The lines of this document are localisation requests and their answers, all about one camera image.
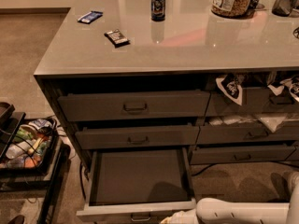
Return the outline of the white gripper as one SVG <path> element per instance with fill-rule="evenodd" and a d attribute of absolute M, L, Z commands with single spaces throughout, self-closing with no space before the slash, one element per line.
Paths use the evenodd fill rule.
<path fill-rule="evenodd" d="M 160 224 L 199 224 L 196 211 L 178 211 L 171 217 L 164 218 Z"/>

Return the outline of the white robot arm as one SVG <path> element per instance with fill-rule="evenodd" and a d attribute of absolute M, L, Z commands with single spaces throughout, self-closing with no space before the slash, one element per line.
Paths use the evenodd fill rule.
<path fill-rule="evenodd" d="M 176 212 L 160 224 L 299 224 L 299 187 L 288 203 L 230 203 L 204 198 L 189 211 Z"/>

